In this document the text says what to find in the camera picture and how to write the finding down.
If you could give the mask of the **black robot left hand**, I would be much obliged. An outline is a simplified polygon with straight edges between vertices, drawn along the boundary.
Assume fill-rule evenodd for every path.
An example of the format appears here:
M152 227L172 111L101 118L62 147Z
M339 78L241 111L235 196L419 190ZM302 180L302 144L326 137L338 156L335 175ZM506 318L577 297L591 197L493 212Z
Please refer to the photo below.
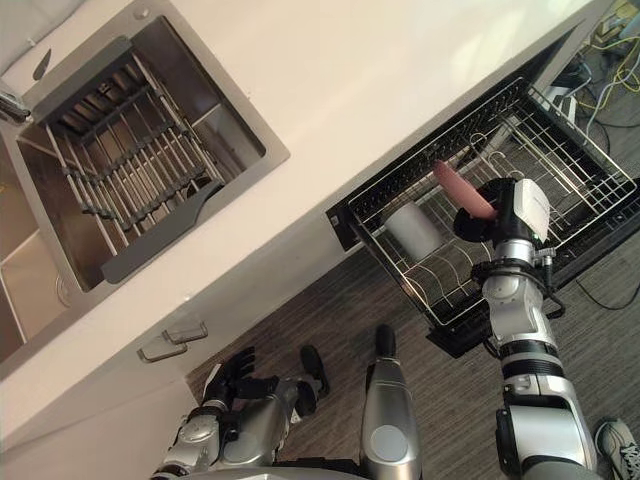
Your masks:
M276 391L277 376L255 378L255 348L245 348L223 363L217 364L205 382L202 406L230 411L236 399L257 400Z

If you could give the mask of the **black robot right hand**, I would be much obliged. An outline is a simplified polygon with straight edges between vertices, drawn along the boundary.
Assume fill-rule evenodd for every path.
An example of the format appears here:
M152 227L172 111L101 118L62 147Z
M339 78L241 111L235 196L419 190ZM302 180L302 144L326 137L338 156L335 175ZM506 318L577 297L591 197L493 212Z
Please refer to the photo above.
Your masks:
M491 242L494 247L508 240L525 240L535 246L548 240L550 202L533 180L495 178L477 193L496 214L491 219L481 219L460 208L453 222L457 237L471 243Z

